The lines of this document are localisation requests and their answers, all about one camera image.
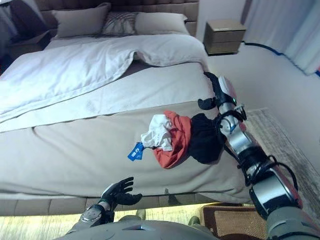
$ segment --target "nightstand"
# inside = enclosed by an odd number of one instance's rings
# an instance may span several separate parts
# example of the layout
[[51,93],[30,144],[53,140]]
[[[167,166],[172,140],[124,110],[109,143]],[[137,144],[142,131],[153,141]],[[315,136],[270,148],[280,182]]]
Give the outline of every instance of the nightstand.
[[219,19],[206,23],[203,44],[208,55],[237,53],[246,27],[236,20]]
[[46,31],[28,40],[12,43],[8,46],[8,54],[15,60],[23,54],[42,51],[50,43],[50,39],[51,34]]

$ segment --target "red cloth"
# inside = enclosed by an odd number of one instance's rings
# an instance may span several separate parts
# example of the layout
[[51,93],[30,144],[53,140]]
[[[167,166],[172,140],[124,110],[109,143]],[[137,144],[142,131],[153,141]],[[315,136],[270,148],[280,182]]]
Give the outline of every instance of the red cloth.
[[187,116],[179,116],[174,111],[165,111],[164,114],[172,122],[172,129],[170,130],[172,151],[163,151],[161,148],[156,148],[153,150],[153,153],[161,167],[169,169],[188,150],[191,138],[191,119]]

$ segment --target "white duvet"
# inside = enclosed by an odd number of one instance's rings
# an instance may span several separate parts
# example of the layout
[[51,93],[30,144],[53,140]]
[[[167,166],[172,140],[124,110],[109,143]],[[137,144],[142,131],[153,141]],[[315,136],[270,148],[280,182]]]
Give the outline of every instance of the white duvet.
[[[69,108],[77,108],[73,99],[117,80],[132,63],[134,54],[153,66],[193,62],[207,70],[207,56],[201,42],[192,36],[176,34],[128,36],[25,54],[0,77],[0,123],[37,109],[49,109],[48,106],[60,102],[68,102]],[[115,112],[96,111],[95,115]],[[80,115],[81,118],[92,117]],[[61,120],[40,121],[40,124],[56,122]],[[6,126],[3,124],[0,132],[39,125],[28,122],[24,126],[13,127],[11,124],[3,128]]]

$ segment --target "striped pillow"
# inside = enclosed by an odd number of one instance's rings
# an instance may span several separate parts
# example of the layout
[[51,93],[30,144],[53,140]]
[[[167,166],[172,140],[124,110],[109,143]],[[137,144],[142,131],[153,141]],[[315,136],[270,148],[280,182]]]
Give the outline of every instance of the striped pillow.
[[135,23],[138,12],[111,11],[106,17],[102,35],[135,35]]

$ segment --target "white pillow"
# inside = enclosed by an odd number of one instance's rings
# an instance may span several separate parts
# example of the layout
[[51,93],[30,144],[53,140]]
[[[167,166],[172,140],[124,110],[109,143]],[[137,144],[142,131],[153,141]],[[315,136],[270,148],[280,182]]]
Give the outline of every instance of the white pillow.
[[83,10],[53,10],[52,14],[58,22],[56,37],[66,38],[100,34],[110,6],[104,4]]
[[190,35],[185,26],[187,19],[185,15],[179,13],[139,12],[135,20],[135,30],[138,35]]

